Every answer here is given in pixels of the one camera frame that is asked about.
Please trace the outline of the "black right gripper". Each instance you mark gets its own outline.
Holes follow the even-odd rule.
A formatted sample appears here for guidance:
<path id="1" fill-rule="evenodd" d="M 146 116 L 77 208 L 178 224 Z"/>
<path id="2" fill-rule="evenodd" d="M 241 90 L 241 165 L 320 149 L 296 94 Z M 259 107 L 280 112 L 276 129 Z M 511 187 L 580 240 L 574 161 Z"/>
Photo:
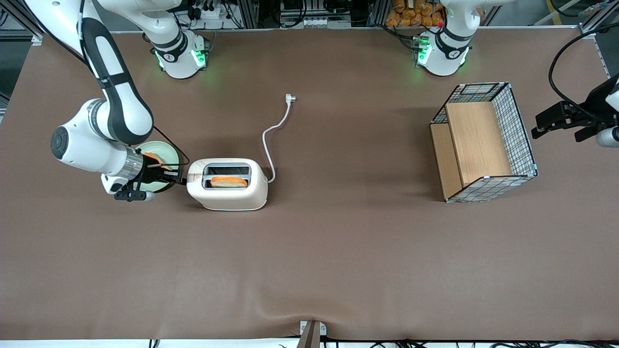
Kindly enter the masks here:
<path id="1" fill-rule="evenodd" d="M 164 167 L 148 167 L 153 164 L 162 164 L 163 161 L 157 155 L 143 155 L 144 168 L 141 172 L 142 180 L 140 184 L 140 190 L 163 190 L 168 187 L 170 183 L 185 186 L 187 179 L 180 176 L 180 172 L 177 170 L 169 170 Z M 170 176 L 167 181 L 161 181 L 159 174 Z"/>

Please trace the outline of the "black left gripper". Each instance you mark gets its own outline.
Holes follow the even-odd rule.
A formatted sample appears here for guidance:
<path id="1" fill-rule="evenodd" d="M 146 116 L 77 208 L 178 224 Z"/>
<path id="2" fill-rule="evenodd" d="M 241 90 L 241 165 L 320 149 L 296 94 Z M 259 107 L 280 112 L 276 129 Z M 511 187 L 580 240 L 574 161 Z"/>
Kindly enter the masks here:
<path id="1" fill-rule="evenodd" d="M 568 102 L 560 101 L 550 106 L 536 117 L 536 127 L 532 129 L 532 138 L 557 130 L 568 130 L 578 126 L 601 127 L 602 129 L 618 125 L 619 87 L 618 74 L 590 91 L 585 102 L 579 104 L 583 109 L 577 113 L 577 123 L 573 122 L 575 112 Z"/>

